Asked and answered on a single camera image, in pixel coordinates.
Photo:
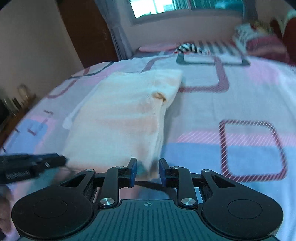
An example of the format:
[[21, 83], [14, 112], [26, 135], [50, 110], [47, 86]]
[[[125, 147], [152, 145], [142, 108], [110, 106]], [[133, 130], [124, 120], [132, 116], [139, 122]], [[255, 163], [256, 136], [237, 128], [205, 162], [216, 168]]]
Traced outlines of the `person's left hand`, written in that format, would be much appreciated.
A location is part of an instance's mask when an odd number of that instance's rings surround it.
[[13, 202], [13, 194], [6, 185], [1, 185], [0, 199], [0, 219], [1, 232], [7, 234], [11, 231], [11, 203]]

